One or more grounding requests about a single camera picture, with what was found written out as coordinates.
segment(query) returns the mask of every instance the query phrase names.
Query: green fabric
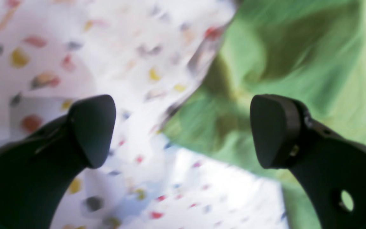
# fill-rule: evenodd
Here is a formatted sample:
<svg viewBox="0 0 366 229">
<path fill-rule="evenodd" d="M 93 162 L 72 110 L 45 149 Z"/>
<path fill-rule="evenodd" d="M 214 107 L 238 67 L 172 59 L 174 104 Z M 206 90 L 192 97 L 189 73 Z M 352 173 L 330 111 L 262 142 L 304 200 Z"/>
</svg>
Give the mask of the green fabric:
<svg viewBox="0 0 366 229">
<path fill-rule="evenodd" d="M 291 228 L 318 229 L 295 178 L 258 164 L 249 105 L 255 94 L 292 97 L 315 119 L 366 144 L 366 0 L 245 0 L 225 36 L 204 83 L 164 133 L 281 181 Z"/>
</svg>

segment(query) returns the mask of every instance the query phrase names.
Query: hole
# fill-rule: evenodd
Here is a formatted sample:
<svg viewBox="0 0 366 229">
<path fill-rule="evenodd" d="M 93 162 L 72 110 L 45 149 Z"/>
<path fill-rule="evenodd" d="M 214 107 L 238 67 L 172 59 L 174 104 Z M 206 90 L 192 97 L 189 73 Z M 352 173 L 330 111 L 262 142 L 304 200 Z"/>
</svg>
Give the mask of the hole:
<svg viewBox="0 0 366 229">
<path fill-rule="evenodd" d="M 339 206 L 346 212 L 350 213 L 354 210 L 354 200 L 350 193 L 343 190 L 341 191 L 341 200 L 338 203 Z"/>
</svg>

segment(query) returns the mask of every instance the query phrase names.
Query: green cloth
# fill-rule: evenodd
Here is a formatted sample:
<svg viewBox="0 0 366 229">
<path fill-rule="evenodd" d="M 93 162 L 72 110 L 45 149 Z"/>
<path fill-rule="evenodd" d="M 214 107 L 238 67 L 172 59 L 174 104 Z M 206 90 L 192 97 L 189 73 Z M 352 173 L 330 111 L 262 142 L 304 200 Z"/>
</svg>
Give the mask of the green cloth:
<svg viewBox="0 0 366 229">
<path fill-rule="evenodd" d="M 176 144 L 281 181 L 291 228 L 318 229 L 289 171 L 258 164 L 249 105 L 265 93 L 366 144 L 366 0 L 245 0 L 204 83 L 164 127 Z"/>
</svg>

